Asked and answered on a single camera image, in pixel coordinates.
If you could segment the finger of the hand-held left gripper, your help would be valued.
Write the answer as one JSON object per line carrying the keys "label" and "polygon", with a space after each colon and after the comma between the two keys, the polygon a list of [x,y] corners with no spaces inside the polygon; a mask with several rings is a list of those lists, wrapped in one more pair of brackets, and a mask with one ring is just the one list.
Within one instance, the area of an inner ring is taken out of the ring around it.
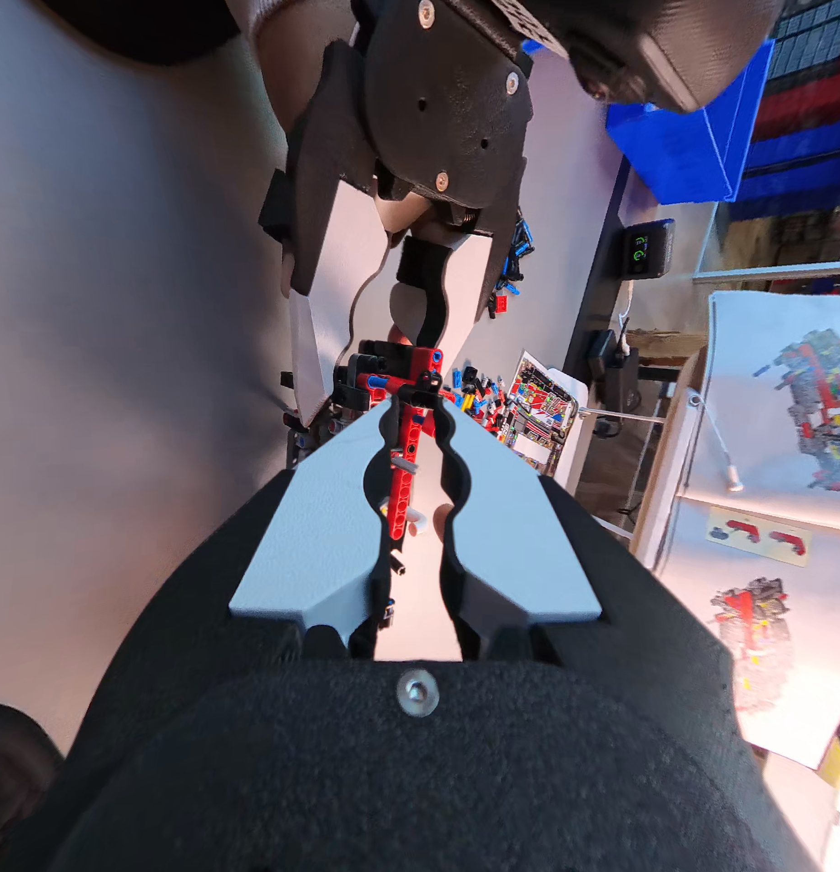
{"label": "finger of the hand-held left gripper", "polygon": [[450,245],[407,236],[390,294],[390,341],[459,352],[490,290],[491,243],[475,234]]}
{"label": "finger of the hand-held left gripper", "polygon": [[333,394],[335,369],[353,338],[356,300],[388,256],[377,188],[376,177],[364,188],[329,180],[317,193],[294,184],[288,309],[293,394],[303,427]]}

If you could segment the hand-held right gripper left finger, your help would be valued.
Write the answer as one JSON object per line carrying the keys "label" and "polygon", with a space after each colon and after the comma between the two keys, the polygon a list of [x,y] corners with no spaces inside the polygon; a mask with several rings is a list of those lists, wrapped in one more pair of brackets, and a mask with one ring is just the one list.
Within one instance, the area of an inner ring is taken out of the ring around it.
{"label": "hand-held right gripper left finger", "polygon": [[380,506],[398,420],[388,398],[298,464],[232,595],[232,616],[328,626],[348,646],[382,613],[390,569]]}

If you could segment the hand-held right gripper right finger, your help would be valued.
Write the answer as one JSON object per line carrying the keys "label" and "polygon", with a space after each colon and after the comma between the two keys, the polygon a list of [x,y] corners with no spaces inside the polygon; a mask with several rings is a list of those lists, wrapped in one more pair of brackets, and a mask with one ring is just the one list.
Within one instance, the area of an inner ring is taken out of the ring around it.
{"label": "hand-held right gripper right finger", "polygon": [[449,400],[436,404],[444,523],[441,594],[463,656],[504,629],[582,624],[602,607],[548,496],[566,493]]}

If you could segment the red and black lego assembly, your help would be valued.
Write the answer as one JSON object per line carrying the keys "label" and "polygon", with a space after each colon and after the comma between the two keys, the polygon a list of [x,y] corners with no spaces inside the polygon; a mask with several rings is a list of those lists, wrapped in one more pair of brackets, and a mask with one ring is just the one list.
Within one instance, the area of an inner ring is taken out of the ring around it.
{"label": "red and black lego assembly", "polygon": [[390,470],[388,490],[385,490],[380,513],[389,535],[390,578],[381,592],[387,596],[382,613],[371,616],[365,624],[376,621],[384,628],[393,619],[394,601],[391,594],[393,575],[404,572],[401,552],[408,527],[414,478],[419,471],[417,452],[421,434],[431,417],[428,401],[448,398],[442,390],[442,351],[414,344],[392,343],[386,340],[362,340],[359,350],[351,355],[348,364],[336,367],[334,396],[324,408],[324,421],[334,424],[328,440],[321,436],[313,439],[313,427],[300,430],[297,415],[289,420],[288,434],[292,438],[287,453],[285,473],[290,474],[298,464],[321,448],[332,437],[365,413],[388,398],[398,401],[399,420],[395,440],[389,449]]}

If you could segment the pile of mixed lego pieces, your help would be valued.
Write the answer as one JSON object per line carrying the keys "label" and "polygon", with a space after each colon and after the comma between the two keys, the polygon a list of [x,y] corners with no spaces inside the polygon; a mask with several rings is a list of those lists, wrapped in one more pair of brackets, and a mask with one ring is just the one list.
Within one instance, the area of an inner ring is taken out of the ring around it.
{"label": "pile of mixed lego pieces", "polygon": [[470,365],[454,368],[450,375],[457,407],[503,441],[514,405],[503,379],[485,376]]}

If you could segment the lego instruction sheet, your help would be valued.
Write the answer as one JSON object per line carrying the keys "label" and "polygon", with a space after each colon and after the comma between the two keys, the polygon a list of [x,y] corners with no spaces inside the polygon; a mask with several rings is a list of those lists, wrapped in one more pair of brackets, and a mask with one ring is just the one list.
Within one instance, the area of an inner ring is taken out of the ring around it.
{"label": "lego instruction sheet", "polygon": [[743,737],[817,768],[840,725],[840,296],[716,292],[709,325],[656,572],[730,652]]}

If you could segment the person's left hand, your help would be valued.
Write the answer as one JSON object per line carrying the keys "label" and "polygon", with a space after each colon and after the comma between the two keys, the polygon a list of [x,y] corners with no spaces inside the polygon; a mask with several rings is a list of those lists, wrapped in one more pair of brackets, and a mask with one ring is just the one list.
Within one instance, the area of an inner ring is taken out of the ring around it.
{"label": "person's left hand", "polygon": [[349,1],[276,2],[254,31],[265,92],[290,134],[316,92],[327,45],[348,41],[356,20]]}

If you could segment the pile of blue black pins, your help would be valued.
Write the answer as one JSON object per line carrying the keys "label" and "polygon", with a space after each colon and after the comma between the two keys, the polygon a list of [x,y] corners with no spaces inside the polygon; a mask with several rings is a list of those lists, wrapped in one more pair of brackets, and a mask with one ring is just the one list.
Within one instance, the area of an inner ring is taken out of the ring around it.
{"label": "pile of blue black pins", "polygon": [[494,295],[505,294],[510,297],[519,297],[521,289],[519,284],[523,282],[521,259],[530,256],[535,251],[534,239],[529,225],[527,224],[521,208],[517,209],[514,232],[508,255],[497,279],[490,299],[487,303],[488,314],[491,320],[497,318],[494,314]]}

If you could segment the colourful sticker sheet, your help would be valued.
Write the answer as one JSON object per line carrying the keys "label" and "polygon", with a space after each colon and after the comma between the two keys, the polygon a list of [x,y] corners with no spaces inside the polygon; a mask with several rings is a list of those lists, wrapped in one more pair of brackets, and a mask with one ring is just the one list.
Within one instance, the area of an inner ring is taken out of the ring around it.
{"label": "colourful sticker sheet", "polygon": [[504,393],[498,440],[538,474],[554,477],[578,419],[578,400],[528,352]]}

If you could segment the black power adapter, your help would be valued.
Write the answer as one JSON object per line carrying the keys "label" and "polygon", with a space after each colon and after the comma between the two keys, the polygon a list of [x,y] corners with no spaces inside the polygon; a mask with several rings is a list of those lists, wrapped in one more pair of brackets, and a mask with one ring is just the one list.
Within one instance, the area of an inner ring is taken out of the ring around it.
{"label": "black power adapter", "polygon": [[620,334],[611,329],[592,333],[587,363],[604,408],[629,413],[637,409],[640,355],[628,345],[625,329]]}

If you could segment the wooden board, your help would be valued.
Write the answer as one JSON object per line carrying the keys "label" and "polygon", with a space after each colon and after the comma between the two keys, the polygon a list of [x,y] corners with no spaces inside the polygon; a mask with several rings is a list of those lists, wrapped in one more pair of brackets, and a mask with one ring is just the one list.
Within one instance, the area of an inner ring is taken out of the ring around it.
{"label": "wooden board", "polygon": [[652,422],[648,445],[654,448],[629,551],[656,572],[666,531],[681,488],[687,454],[701,421],[699,397],[709,339],[705,334],[636,332],[640,360],[650,381],[662,384],[664,415]]}

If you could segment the black device with green display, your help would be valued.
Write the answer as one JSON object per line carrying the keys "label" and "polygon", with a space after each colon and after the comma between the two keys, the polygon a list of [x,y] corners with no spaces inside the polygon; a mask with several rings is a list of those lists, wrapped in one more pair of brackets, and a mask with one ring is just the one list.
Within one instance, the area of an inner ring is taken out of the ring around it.
{"label": "black device with green display", "polygon": [[622,281],[654,280],[669,271],[676,221],[666,218],[624,228],[621,246]]}

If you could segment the blue plastic bin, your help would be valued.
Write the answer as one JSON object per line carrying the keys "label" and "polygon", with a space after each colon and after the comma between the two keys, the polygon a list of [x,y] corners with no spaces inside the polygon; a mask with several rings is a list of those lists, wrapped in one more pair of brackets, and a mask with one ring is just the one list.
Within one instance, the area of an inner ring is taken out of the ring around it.
{"label": "blue plastic bin", "polygon": [[736,199],[774,48],[765,40],[731,85],[691,114],[608,108],[607,133],[660,204]]}

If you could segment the shelf of storage bins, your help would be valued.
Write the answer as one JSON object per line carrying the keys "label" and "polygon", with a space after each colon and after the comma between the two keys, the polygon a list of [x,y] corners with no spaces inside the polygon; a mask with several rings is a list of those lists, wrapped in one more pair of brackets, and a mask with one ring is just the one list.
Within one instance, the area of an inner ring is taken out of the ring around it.
{"label": "shelf of storage bins", "polygon": [[840,207],[840,1],[785,2],[732,221]]}

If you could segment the large black tire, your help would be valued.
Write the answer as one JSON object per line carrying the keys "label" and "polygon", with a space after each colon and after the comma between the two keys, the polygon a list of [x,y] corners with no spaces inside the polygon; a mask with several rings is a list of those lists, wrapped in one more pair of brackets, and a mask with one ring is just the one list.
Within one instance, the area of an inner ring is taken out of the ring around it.
{"label": "large black tire", "polygon": [[35,811],[63,762],[37,721],[0,704],[0,856],[11,831]]}

